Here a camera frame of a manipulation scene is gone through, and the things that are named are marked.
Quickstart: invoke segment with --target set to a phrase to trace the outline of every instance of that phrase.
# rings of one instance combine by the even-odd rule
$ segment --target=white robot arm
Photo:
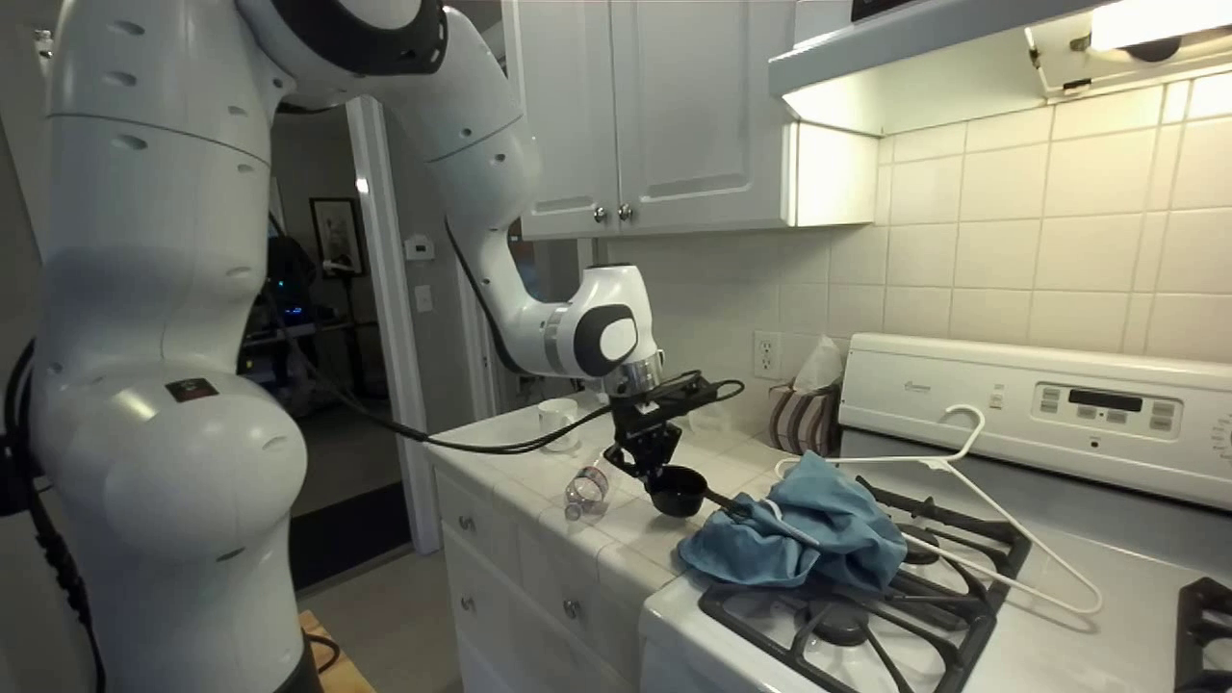
[[[306,433],[234,354],[265,278],[280,101],[379,96],[415,139],[510,354],[655,378],[632,265],[526,295],[503,225],[539,172],[479,30],[438,0],[67,0],[31,447],[61,495],[112,693],[316,689],[289,582]]]

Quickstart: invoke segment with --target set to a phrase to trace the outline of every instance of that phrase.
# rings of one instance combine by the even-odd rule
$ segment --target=cabinet handle
[[[584,616],[584,608],[583,608],[583,599],[564,599],[564,610],[570,616],[570,619],[583,619]]]

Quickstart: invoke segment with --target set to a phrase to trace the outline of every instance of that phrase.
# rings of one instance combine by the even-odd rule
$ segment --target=wire hanger
[[[954,460],[963,460],[965,455],[972,455],[972,447],[973,447],[973,438],[986,431],[986,410],[983,409],[973,409],[973,404],[951,404],[941,418],[951,418],[951,415],[958,415],[958,410],[965,410],[972,418],[973,418],[973,428],[972,428],[972,433],[965,433],[965,441],[954,449],[954,455],[882,455],[882,459],[828,459],[828,460],[836,460],[836,465],[927,465],[927,471],[935,471],[935,472],[951,472],[951,477],[958,477],[979,501],[986,501],[1006,523],[1013,523],[1015,531],[1024,531],[1048,559],[1054,559],[1074,582],[1083,582],[1086,585],[1086,591],[1089,591],[1089,599],[1086,603],[1074,603],[1074,599],[1065,599],[1065,598],[1054,598],[1054,591],[1044,591],[1044,589],[1037,589],[1037,585],[1027,585],[1027,582],[1015,582],[1015,578],[1006,578],[1006,572],[999,572],[999,568],[991,568],[991,565],[979,565],[979,563],[972,563],[965,554],[954,554],[954,549],[942,549],[942,545],[931,545],[931,541],[926,541],[926,539],[915,539],[915,536],[901,536],[904,541],[911,541],[911,545],[920,545],[920,549],[931,549],[931,554],[942,554],[942,559],[951,559],[951,563],[958,563],[958,565],[965,565],[965,568],[973,568],[973,572],[983,572],[983,578],[991,578],[991,582],[1001,582],[1001,585],[1009,585],[1009,589],[1019,589],[1019,591],[1032,591],[1032,598],[1039,598],[1039,599],[1048,599],[1048,603],[1054,603],[1054,608],[1065,608],[1065,610],[1074,610],[1074,616],[1099,616],[1100,608],[1107,608],[1107,589],[1100,585],[1094,585],[1074,563],[1065,563],[1053,541],[1044,541],[1027,523],[1019,523],[1006,504],[999,504],[986,490],[979,490],[963,471],[954,471]]]

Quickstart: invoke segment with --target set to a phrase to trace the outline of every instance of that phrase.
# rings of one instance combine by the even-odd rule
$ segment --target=blue towel
[[[781,519],[746,492],[679,545],[679,559],[725,585],[850,585],[886,589],[904,559],[904,539],[886,508],[804,455],[775,490]]]

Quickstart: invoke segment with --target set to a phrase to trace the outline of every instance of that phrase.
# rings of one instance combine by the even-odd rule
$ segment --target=stove burner
[[[1232,642],[1232,589],[1200,578],[1177,599],[1177,693],[1232,689],[1232,664],[1219,645]]]
[[[911,519],[911,523],[897,523],[897,531],[901,531],[901,536],[911,536],[911,539],[920,539],[920,541],[927,541],[927,545],[941,545],[935,531],[926,528],[926,523],[915,523],[915,519]],[[904,563],[910,563],[910,565],[931,565],[941,554],[927,549],[927,545],[910,541]]]
[[[843,599],[811,599],[804,608],[817,640],[836,645],[860,645],[870,640],[870,610]]]
[[[931,495],[911,501],[865,485],[886,508],[904,512],[901,531],[920,536],[931,545],[965,545],[983,554],[999,572],[1015,578],[1027,563],[1032,539],[1001,519],[973,519],[951,508],[941,508]],[[711,585],[702,591],[702,610],[775,654],[788,669],[804,675],[828,693],[854,693],[854,682],[843,682],[843,664],[817,664],[810,654],[822,645],[838,645],[865,654],[882,664],[897,693],[911,693],[910,669],[901,660],[901,642],[931,650],[941,660],[927,684],[935,693],[958,693],[995,640],[999,608],[1006,603],[1006,585],[986,585],[958,563],[915,549],[915,563],[942,563],[958,572],[954,585],[941,585],[927,568],[901,568],[886,591],[850,591],[836,585],[804,589],[728,589]],[[768,608],[795,610],[797,627],[788,640],[770,635],[757,619],[746,619],[741,603],[761,599]]]

